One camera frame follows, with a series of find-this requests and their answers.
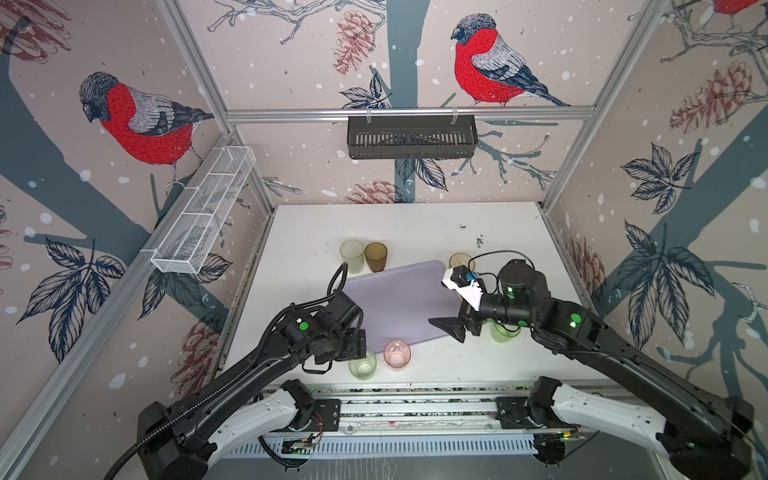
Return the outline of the pale green textured glass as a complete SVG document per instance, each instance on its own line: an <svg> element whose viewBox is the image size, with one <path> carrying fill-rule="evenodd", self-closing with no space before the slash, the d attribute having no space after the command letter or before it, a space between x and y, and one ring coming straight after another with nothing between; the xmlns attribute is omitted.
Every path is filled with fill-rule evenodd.
<svg viewBox="0 0 768 480"><path fill-rule="evenodd" d="M374 353L367 351L360 359L351 360L348 365L350 373L358 380L369 380L373 377L377 368L377 359Z"/></svg>

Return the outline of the clear green glass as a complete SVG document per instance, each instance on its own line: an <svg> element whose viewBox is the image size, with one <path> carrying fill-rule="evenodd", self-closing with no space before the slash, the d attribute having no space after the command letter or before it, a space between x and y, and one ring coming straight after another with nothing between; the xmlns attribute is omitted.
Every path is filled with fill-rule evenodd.
<svg viewBox="0 0 768 480"><path fill-rule="evenodd" d="M521 328L518 326L505 326L494 323L491 327L491 336L497 343L506 343L520 334Z"/></svg>

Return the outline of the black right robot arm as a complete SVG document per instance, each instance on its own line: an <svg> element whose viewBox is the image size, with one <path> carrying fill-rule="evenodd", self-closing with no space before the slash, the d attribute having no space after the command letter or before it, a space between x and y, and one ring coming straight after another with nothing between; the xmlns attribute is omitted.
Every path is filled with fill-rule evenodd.
<svg viewBox="0 0 768 480"><path fill-rule="evenodd" d="M526 399L528 420L545 428L587 427L658 454L688 479L743 479L751 471L747 434L753 406L709 393L643 354L583 306L551 296L545 276L524 260L497 274L495 292L460 265L443 285L462 299L459 314L430 324L463 342L485 323L521 327L555 355L615 381L639 399L630 405L539 377Z"/></svg>

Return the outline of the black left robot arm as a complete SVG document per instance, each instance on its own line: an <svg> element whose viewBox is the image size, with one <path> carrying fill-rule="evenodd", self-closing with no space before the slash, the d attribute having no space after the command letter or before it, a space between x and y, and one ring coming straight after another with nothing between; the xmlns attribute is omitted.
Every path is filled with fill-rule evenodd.
<svg viewBox="0 0 768 480"><path fill-rule="evenodd" d="M341 295L326 305L290 305L270 322L257 346L200 390L165 406L155 402L138 420L135 446L150 479L201 479L220 457L278 430L324 429L328 421L309 389L287 380L257 396L313 358L316 374L366 354L364 313Z"/></svg>

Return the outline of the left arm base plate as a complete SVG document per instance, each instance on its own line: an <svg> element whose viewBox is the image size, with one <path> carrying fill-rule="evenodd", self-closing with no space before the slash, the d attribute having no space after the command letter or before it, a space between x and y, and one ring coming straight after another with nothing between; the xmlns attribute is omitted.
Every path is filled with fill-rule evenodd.
<svg viewBox="0 0 768 480"><path fill-rule="evenodd" d="M318 399L302 405L286 429L293 432L337 432L341 417L341 401Z"/></svg>

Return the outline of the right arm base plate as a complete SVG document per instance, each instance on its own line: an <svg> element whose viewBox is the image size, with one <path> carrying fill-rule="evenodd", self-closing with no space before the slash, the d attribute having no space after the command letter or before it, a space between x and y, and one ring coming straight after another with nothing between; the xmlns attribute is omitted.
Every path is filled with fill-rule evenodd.
<svg viewBox="0 0 768 480"><path fill-rule="evenodd" d="M502 430L527 430L541 427L530 415L526 397L497 397L496 416Z"/></svg>

